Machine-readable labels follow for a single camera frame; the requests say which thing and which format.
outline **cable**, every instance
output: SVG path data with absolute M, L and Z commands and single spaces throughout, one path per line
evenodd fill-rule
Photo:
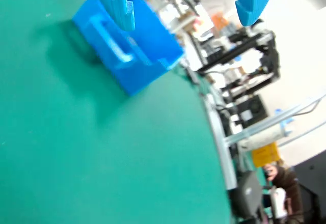
M 307 112 L 295 114 L 294 116 L 303 116 L 303 115 L 307 115 L 307 114 L 311 113 L 312 111 L 314 111 L 317 108 L 317 106 L 320 103 L 320 101 L 321 101 L 321 99 L 317 100 L 316 103 L 315 103 L 315 105 L 313 106 L 313 108 L 311 110 L 309 110 Z
M 324 124 L 326 124 L 326 120 L 323 121 L 322 123 L 320 123 L 319 125 L 317 125 L 317 126 L 311 128 L 310 130 L 308 130 L 308 131 L 306 131 L 306 132 L 304 132 L 304 133 L 302 133 L 302 134 L 300 134 L 300 135 L 298 135 L 298 136 L 296 136 L 296 137 L 294 137 L 294 138 L 291 138 L 291 139 L 289 139 L 288 141 L 286 141 L 286 142 L 284 142 L 284 143 L 279 144 L 279 147 L 285 146 L 285 145 L 289 144 L 290 142 L 295 141 L 295 140 L 297 140 L 298 138 L 300 138 L 300 137 L 302 137 L 302 136 L 305 136 L 305 135 L 309 134 L 310 132 L 312 132 L 312 131 L 318 129 L 319 127 L 323 126 Z

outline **brown jacket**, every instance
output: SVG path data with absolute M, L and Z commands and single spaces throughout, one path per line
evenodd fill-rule
M 288 216 L 285 223 L 304 223 L 303 206 L 300 194 L 300 188 L 297 183 L 294 171 L 286 170 L 280 166 L 278 174 L 272 181 L 275 187 L 281 187 L 286 192 L 286 197 L 291 199 L 292 215 Z

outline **blue box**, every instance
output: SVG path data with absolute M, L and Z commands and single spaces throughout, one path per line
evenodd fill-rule
M 73 21 L 120 85 L 133 95 L 171 70 L 183 49 L 144 0 L 130 1 L 134 31 L 121 30 L 99 0 L 86 0 Z

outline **person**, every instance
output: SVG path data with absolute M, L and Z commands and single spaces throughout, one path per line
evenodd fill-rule
M 287 216 L 279 219 L 279 222 L 287 224 L 304 223 L 300 188 L 295 172 L 272 164 L 265 165 L 263 169 L 266 172 L 267 180 L 272 182 L 277 188 L 277 192 L 281 194 L 285 192 L 283 200 L 285 200 L 284 208 L 287 210 Z

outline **handle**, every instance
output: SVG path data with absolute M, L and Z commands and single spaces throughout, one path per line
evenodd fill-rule
M 113 37 L 105 29 L 104 20 L 100 15 L 93 16 L 90 20 L 90 27 L 93 28 L 94 39 L 101 39 L 105 42 L 109 50 L 119 60 L 116 68 L 125 68 L 131 64 L 134 56 L 130 53 L 125 53 L 121 47 L 114 41 Z

